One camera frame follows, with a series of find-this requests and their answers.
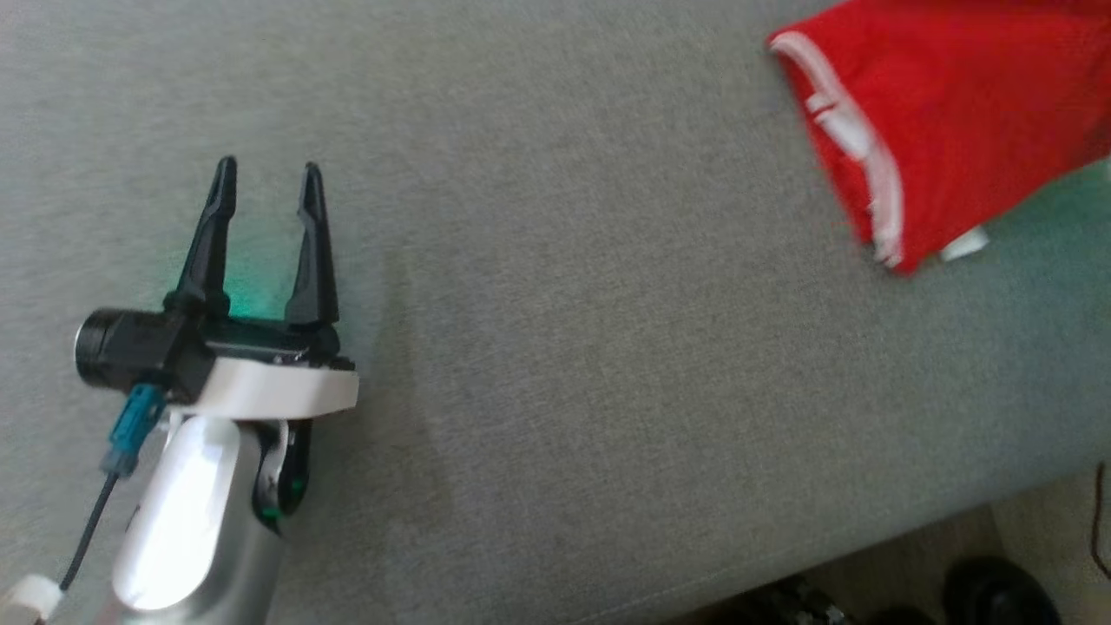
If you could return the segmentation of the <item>red lettered jersey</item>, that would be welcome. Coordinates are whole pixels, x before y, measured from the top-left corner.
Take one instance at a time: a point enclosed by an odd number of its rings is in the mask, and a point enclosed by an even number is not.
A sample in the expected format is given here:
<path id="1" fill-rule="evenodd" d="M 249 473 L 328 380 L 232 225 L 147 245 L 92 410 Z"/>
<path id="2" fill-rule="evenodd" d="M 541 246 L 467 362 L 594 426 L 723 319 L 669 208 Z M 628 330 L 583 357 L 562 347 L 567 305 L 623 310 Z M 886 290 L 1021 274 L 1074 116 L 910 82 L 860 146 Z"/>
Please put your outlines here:
<path id="1" fill-rule="evenodd" d="M 1111 0 L 844 0 L 767 37 L 878 264 L 981 228 L 1111 157 Z"/>

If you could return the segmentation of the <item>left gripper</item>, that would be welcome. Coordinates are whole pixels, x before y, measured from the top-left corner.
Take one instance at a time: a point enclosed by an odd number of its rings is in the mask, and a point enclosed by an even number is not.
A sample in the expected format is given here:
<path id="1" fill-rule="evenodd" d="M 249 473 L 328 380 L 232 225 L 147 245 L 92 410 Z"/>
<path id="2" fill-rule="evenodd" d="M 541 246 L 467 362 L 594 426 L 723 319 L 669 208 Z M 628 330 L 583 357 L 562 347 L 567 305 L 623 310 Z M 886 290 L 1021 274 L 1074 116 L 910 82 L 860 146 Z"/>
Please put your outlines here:
<path id="1" fill-rule="evenodd" d="M 182 416 L 233 422 L 297 422 L 353 409 L 356 365 L 341 355 L 326 187 L 318 163 L 303 168 L 297 216 L 303 226 L 293 291 L 283 319 L 226 317 L 227 229 L 237 211 L 237 159 L 219 159 L 177 288 L 164 310 L 222 317 L 201 327 L 214 367 Z"/>

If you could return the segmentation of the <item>large grey sofa seat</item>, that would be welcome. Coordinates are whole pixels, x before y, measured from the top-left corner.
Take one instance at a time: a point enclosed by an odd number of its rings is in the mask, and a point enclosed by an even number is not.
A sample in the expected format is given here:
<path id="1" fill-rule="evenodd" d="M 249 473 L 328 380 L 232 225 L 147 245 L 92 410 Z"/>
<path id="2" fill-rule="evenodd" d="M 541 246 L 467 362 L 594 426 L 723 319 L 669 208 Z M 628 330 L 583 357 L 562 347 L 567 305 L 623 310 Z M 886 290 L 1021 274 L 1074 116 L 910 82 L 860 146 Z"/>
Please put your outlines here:
<path id="1" fill-rule="evenodd" d="M 885 272 L 765 33 L 818 0 L 0 0 L 0 593 L 59 577 L 218 160 L 280 315 L 326 178 L 361 394 L 273 625 L 655 622 L 1111 456 L 1111 170 Z"/>

